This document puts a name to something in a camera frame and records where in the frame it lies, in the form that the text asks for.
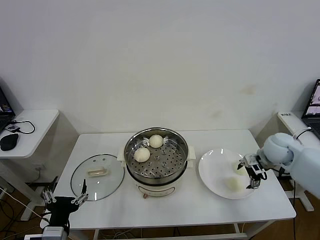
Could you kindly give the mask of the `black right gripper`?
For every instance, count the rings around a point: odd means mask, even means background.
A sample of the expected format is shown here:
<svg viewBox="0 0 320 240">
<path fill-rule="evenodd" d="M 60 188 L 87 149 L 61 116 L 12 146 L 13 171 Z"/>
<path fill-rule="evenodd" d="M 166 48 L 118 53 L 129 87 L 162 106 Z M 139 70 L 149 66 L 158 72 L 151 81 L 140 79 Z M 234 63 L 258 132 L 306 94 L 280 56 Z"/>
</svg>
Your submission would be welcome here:
<svg viewBox="0 0 320 240">
<path fill-rule="evenodd" d="M 241 161 L 237 166 L 237 170 L 245 167 L 246 163 L 244 161 Z M 259 163 L 251 165 L 250 168 L 251 170 L 249 174 L 249 185 L 246 187 L 246 189 L 257 189 L 260 186 L 261 180 L 267 179 L 267 174 Z"/>
</svg>

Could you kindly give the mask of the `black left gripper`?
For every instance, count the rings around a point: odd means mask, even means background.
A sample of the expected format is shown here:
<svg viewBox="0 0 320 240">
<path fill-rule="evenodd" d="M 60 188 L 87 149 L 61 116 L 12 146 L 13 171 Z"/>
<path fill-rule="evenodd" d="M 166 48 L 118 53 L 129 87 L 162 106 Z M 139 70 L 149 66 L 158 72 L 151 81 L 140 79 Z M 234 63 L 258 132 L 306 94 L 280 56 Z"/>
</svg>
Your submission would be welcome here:
<svg viewBox="0 0 320 240">
<path fill-rule="evenodd" d="M 69 216 L 76 212 L 85 201 L 88 200 L 86 180 L 83 180 L 81 195 L 77 198 L 57 196 L 53 192 L 58 180 L 56 176 L 42 191 L 42 197 L 46 203 L 46 209 L 50 212 L 49 225 L 52 227 L 63 227 L 69 225 Z"/>
</svg>

